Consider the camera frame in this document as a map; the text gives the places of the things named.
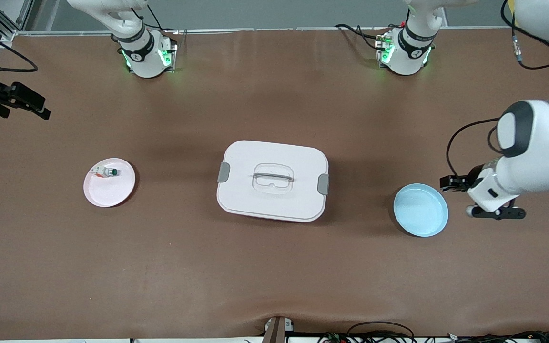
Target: white container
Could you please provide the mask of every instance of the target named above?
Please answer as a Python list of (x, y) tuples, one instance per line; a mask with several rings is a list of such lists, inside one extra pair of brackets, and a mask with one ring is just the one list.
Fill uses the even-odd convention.
[(325, 155), (305, 146), (236, 141), (224, 154), (217, 201), (227, 212), (311, 222), (325, 209)]

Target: brown table surface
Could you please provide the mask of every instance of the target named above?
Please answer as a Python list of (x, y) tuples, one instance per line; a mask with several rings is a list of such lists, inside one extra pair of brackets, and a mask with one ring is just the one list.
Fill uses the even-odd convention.
[[(527, 64), (549, 61), (523, 43)], [(296, 330), (371, 320), (421, 336), (549, 330), (549, 192), (522, 196), (527, 218), (501, 222), (470, 219), (470, 198), (445, 194), (449, 224), (428, 239), (391, 217), (400, 187), (449, 174), (457, 128), (549, 98), (549, 70), (521, 69), (508, 30), (443, 30), (409, 77), (333, 31), (191, 35), (176, 72), (153, 80), (125, 72), (109, 37), (13, 46), (40, 70), (0, 81), (41, 93), (52, 118), (0, 118), (0, 339), (242, 336), (272, 315)], [(0, 65), (23, 62), (3, 52)], [(490, 127), (455, 141), (460, 172), (495, 156)], [(223, 152), (243, 139), (326, 154), (320, 219), (218, 206)], [(96, 208), (82, 182), (110, 157), (133, 163), (140, 182), (126, 204)]]

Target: green indicator light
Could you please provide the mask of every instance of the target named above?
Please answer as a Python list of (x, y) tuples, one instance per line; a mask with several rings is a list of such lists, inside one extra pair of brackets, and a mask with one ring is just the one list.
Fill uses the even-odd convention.
[(169, 65), (171, 65), (171, 57), (170, 57), (170, 54), (168, 52), (166, 52), (166, 50), (159, 50), (159, 52), (161, 53), (161, 59), (162, 59), (162, 64), (165, 65), (166, 67), (168, 67)]
[(126, 56), (126, 52), (122, 51), (122, 56), (124, 56), (124, 60), (126, 61), (126, 66), (131, 68), (131, 63), (128, 61), (128, 56)]
[(382, 61), (383, 63), (389, 63), (392, 56), (392, 51), (395, 50), (395, 46), (393, 44), (390, 44), (385, 51), (383, 52)]
[(423, 60), (423, 65), (427, 63), (427, 59), (429, 58), (429, 53), (431, 52), (431, 47), (425, 52), (425, 59)]

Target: gray latch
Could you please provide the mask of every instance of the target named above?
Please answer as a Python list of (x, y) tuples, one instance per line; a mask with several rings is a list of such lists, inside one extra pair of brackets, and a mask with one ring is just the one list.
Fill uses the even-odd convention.
[(217, 182), (228, 181), (228, 176), (230, 176), (230, 165), (226, 162), (222, 162), (220, 165), (220, 174), (217, 176)]
[(316, 183), (316, 191), (320, 194), (327, 195), (329, 191), (329, 175), (321, 174), (319, 175), (318, 182)]

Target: white bottle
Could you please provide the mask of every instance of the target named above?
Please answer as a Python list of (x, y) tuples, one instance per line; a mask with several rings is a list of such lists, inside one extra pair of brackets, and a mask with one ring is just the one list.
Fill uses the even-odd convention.
[(109, 178), (110, 176), (120, 175), (120, 170), (107, 167), (94, 167), (90, 170), (90, 172), (100, 178)]

